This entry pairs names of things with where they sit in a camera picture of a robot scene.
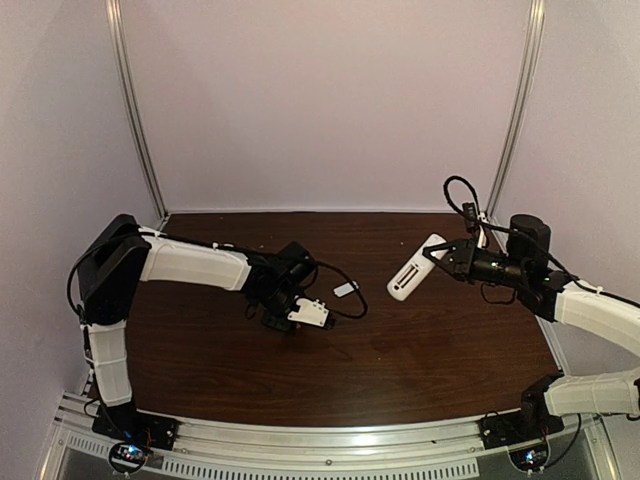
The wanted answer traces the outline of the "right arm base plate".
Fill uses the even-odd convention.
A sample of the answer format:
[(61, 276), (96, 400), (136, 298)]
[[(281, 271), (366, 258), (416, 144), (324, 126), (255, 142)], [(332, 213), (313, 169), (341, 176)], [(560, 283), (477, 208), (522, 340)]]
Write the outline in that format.
[(543, 440), (564, 429), (560, 417), (527, 417), (521, 409), (507, 413), (488, 412), (477, 425), (485, 450)]

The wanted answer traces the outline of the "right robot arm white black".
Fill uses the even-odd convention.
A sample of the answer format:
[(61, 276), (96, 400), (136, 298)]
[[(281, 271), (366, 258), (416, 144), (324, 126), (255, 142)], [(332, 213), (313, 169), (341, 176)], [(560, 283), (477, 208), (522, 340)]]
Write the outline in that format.
[[(632, 354), (639, 352), (639, 305), (582, 282), (552, 258), (551, 229), (527, 214), (512, 216), (505, 252), (479, 247), (477, 236), (423, 246), (421, 257), (452, 278), (506, 287), (536, 317), (587, 331)], [(522, 394), (524, 424), (532, 429), (567, 414), (639, 416), (639, 371), (556, 375)]]

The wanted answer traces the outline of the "white remote control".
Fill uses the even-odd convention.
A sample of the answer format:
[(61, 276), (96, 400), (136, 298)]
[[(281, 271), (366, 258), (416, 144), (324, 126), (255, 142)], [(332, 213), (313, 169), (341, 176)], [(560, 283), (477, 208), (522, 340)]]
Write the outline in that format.
[(444, 244), (440, 235), (431, 234), (387, 283), (387, 291), (397, 301), (405, 301), (436, 265), (431, 256), (424, 256), (425, 248)]

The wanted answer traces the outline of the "white battery cover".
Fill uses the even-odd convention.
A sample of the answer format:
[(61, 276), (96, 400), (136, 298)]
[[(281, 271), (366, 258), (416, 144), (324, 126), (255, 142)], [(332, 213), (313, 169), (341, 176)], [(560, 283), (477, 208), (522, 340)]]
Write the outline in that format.
[(337, 298), (344, 298), (352, 293), (355, 293), (359, 289), (359, 286), (356, 282), (346, 282), (338, 287), (333, 289), (333, 293)]

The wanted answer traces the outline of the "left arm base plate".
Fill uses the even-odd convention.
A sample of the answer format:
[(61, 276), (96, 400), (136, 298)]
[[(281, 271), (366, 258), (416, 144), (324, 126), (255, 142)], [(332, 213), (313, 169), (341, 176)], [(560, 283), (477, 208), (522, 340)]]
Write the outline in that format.
[(143, 413), (134, 404), (101, 406), (93, 421), (94, 433), (127, 441), (147, 449), (171, 451), (179, 422), (170, 417)]

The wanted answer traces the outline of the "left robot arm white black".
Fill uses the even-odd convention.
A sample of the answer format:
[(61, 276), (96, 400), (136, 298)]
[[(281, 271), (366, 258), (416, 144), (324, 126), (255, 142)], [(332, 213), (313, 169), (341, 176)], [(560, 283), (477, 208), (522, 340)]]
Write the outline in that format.
[(327, 326), (326, 306), (305, 294), (303, 281), (315, 266), (293, 242), (276, 254), (231, 244), (203, 243), (116, 216), (70, 272), (80, 299), (71, 307), (84, 326), (97, 388), (108, 408), (133, 405), (125, 330), (142, 282), (162, 281), (241, 293), (260, 307), (267, 325), (288, 330), (298, 324)]

